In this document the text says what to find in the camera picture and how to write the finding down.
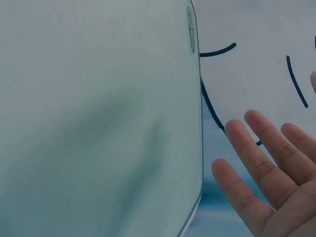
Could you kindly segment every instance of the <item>palm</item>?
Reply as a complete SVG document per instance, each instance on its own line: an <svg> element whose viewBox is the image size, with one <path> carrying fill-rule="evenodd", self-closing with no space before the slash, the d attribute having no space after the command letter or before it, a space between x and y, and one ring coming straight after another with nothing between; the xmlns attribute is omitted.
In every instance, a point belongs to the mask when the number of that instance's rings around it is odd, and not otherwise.
<svg viewBox="0 0 316 237"><path fill-rule="evenodd" d="M282 126L281 134L257 111L247 112L245 120L277 166L240 121L228 122L225 132L273 209L254 196L224 160L212 164L215 180L256 237L293 236L316 221L316 140L292 124Z"/></svg>

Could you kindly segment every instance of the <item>mint green surface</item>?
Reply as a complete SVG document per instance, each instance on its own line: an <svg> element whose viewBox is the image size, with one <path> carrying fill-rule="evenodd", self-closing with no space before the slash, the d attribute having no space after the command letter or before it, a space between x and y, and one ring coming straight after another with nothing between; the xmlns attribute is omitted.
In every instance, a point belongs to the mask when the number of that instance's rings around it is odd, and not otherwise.
<svg viewBox="0 0 316 237"><path fill-rule="evenodd" d="M192 4L2 0L0 30L0 236L177 236L202 182Z"/></svg>

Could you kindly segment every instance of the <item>hand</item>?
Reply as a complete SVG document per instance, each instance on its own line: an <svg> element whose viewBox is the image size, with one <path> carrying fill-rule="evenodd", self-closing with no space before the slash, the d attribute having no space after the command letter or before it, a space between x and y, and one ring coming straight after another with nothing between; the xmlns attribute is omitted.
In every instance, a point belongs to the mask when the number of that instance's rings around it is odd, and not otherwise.
<svg viewBox="0 0 316 237"><path fill-rule="evenodd" d="M316 91L316 73L311 82ZM247 112L244 118L277 166L240 121L229 121L225 133L273 209L220 159L212 164L212 172L222 192L256 237L316 236L316 140L289 123L280 133L257 111Z"/></svg>

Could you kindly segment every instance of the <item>smiley face drawing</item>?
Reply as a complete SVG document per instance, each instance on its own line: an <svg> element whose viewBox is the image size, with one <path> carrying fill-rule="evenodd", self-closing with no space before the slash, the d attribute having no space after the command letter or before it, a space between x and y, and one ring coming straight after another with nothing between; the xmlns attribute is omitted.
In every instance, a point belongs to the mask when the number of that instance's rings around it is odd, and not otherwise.
<svg viewBox="0 0 316 237"><path fill-rule="evenodd" d="M203 94L219 127L256 109L278 128L291 122L315 136L316 1L196 0L195 8Z"/></svg>

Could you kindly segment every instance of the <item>black outline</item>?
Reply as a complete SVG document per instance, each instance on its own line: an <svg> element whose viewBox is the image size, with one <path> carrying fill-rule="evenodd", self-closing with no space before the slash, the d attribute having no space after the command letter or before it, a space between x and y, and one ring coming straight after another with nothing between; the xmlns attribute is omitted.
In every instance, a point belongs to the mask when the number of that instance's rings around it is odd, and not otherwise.
<svg viewBox="0 0 316 237"><path fill-rule="evenodd" d="M294 84L294 86L295 86L295 89L296 89L296 91L297 91L299 97L301 98L301 100L302 100L302 102L303 102L305 108L308 108L308 104L307 104L307 102L306 102L306 100L305 100L305 98L304 98L304 95L303 95L303 93L302 93L302 91L301 91L301 89L300 89L300 86L298 85L298 83L297 83L297 81L296 81L295 75L294 75L294 73L293 73L292 65L291 65L291 59L290 59L290 56L288 56L288 55L286 56L286 63L287 63L287 68L288 68L288 71L289 71L289 73L290 73L292 82L293 82L293 84Z"/></svg>
<svg viewBox="0 0 316 237"><path fill-rule="evenodd" d="M201 89L202 89L202 94L203 94L204 100L205 100L205 102L207 104L207 107L208 107L209 111L212 114L213 119L215 120L217 126L219 126L219 128L225 133L225 128L224 128L222 122L220 121L220 119L218 118L218 116L217 116L217 114L216 114L216 112L215 112L215 110L214 110L214 108L212 106L212 103L211 103L211 101L210 101L210 99L209 99L209 97L207 95L207 92L206 92L206 89L205 89L202 77L201 77ZM258 141L258 142L256 142L256 144L257 144L257 146L260 146L260 145L262 145L262 142Z"/></svg>
<svg viewBox="0 0 316 237"><path fill-rule="evenodd" d="M236 43L232 43L231 45L229 45L226 48L223 48L221 50L218 51L214 51L214 52L209 52L209 53L200 53L199 56L201 58L206 58L206 57L213 57L213 56L217 56L217 55L221 55L223 53L227 53L228 51L231 51L233 48L235 48L237 46Z"/></svg>

